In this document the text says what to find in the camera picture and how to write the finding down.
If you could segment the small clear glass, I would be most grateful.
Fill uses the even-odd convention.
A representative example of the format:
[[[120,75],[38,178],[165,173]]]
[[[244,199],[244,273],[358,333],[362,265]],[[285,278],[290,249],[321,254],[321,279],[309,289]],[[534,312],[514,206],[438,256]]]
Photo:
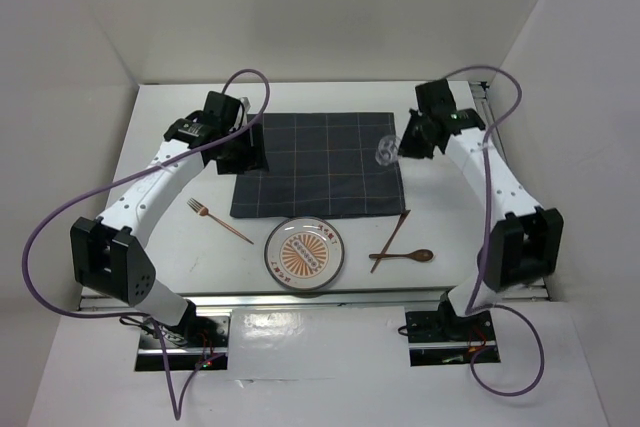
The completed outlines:
[[[382,137],[375,153],[376,162],[383,167],[390,166],[398,162],[399,147],[401,139],[395,135]]]

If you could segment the dark grey checked cloth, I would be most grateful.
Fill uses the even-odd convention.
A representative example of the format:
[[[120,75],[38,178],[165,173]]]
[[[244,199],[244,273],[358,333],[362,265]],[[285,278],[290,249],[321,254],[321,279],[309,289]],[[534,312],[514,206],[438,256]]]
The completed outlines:
[[[398,164],[376,161],[391,112],[275,113],[262,118],[268,169],[236,177],[236,219],[395,216],[406,207]]]

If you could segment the copper fork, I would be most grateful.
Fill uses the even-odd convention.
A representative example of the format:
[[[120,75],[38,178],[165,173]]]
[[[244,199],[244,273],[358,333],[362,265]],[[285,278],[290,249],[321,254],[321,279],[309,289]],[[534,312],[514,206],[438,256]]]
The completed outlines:
[[[217,224],[219,224],[221,227],[225,228],[226,230],[234,234],[235,236],[242,239],[243,241],[249,243],[250,245],[254,244],[254,242],[251,239],[249,239],[246,235],[244,235],[243,233],[241,233],[240,231],[232,227],[230,224],[224,222],[220,218],[213,215],[205,205],[203,205],[201,202],[197,201],[196,199],[190,198],[187,201],[187,205],[200,217],[209,218],[214,222],[216,222]]]

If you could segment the patterned ceramic plate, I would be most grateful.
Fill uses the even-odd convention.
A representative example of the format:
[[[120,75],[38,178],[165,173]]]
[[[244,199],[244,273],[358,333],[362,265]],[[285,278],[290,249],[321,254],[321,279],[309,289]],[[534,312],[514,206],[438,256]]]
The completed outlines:
[[[341,273],[345,246],[339,232],[317,217],[281,222],[268,236],[264,263],[282,287],[310,292],[330,285]]]

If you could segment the brown wooden spoon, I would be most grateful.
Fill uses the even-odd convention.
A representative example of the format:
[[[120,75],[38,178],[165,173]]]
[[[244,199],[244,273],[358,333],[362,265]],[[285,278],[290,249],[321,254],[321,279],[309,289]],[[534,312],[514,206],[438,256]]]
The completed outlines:
[[[369,258],[372,260],[390,260],[390,259],[409,259],[415,262],[430,262],[434,259],[434,253],[429,249],[418,249],[410,253],[404,254],[390,254],[390,253],[378,253],[370,254]]]

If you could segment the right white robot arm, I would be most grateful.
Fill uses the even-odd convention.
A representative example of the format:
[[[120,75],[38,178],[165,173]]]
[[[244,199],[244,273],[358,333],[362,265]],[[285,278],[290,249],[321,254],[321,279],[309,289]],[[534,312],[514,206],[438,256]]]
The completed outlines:
[[[485,209],[477,271],[443,294],[438,306],[438,331],[457,339],[504,291],[555,272],[564,219],[525,190],[497,152],[477,110],[458,109],[447,80],[420,84],[415,92],[417,106],[410,112],[399,155],[425,159],[443,153]]]

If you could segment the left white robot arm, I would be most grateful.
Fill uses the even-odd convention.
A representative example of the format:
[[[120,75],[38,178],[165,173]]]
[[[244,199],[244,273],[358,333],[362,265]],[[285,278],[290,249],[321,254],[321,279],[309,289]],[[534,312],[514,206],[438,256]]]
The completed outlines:
[[[176,346],[215,333],[216,325],[158,280],[145,248],[167,209],[209,163],[220,175],[266,169],[263,128],[248,109],[246,98],[209,92],[202,109],[167,129],[150,174],[96,219],[81,217],[70,230],[76,281],[152,317]]]

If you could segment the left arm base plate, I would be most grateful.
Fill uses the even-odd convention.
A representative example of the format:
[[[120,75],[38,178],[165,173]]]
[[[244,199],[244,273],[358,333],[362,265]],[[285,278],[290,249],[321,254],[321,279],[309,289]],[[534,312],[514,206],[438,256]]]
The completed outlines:
[[[191,371],[198,362],[202,363],[202,371],[223,371],[228,368],[231,315],[229,312],[215,312],[209,319],[215,328],[207,327],[189,340],[160,326],[171,371]],[[134,371],[163,371],[161,342],[152,322],[148,319],[127,319],[121,320],[121,323],[137,327],[139,331]]]

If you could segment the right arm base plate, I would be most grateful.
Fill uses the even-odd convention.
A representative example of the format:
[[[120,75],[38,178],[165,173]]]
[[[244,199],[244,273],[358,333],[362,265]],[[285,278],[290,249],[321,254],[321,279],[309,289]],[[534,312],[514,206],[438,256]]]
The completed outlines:
[[[454,321],[443,309],[407,311],[405,324],[397,332],[408,341],[412,367],[464,365],[474,355],[480,364],[501,362],[488,312]]]

